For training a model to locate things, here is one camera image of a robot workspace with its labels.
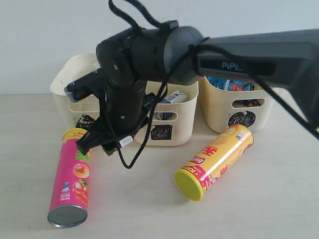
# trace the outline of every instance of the white table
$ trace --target white table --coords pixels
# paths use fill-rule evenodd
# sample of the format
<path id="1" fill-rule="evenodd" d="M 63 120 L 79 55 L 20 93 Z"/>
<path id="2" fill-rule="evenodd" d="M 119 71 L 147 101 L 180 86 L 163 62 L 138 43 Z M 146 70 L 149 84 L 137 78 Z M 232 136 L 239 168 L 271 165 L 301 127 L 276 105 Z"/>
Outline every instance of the white table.
<path id="1" fill-rule="evenodd" d="M 0 125 L 1 239 L 319 238 L 319 142 L 278 105 L 200 202 L 173 182 L 217 135 L 200 107 L 187 144 L 147 147 L 131 170 L 95 150 L 89 218 L 70 229 L 46 219 L 64 133 L 53 97 L 0 96 Z M 124 148 L 127 160 L 138 146 Z"/>

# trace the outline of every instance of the lay's chip can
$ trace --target lay's chip can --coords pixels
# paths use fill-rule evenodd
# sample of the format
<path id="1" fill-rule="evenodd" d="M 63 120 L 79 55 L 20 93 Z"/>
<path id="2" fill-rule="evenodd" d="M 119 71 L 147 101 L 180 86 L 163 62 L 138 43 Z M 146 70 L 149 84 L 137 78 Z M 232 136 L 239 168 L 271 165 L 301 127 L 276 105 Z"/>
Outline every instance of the lay's chip can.
<path id="1" fill-rule="evenodd" d="M 245 126 L 231 125 L 175 172 L 176 186 L 189 199 L 201 200 L 208 189 L 253 145 L 253 142 L 253 136 Z"/>

